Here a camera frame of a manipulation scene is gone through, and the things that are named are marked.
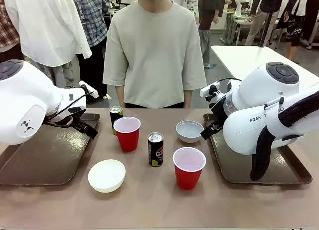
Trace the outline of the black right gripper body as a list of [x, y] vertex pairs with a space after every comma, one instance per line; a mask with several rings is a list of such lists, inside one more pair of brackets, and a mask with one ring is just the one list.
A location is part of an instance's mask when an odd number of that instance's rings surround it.
[[226, 120], [226, 113], [223, 107], [214, 107], [211, 109], [211, 111], [215, 117], [212, 123], [212, 130], [213, 133], [218, 133], [223, 128], [224, 122]]

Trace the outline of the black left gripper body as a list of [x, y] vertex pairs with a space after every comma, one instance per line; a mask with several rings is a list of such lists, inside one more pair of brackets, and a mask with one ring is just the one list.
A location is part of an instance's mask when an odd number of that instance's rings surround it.
[[80, 118], [79, 114], [72, 114], [71, 115], [72, 122], [70, 126], [77, 131], [85, 131], [87, 128], [87, 124]]

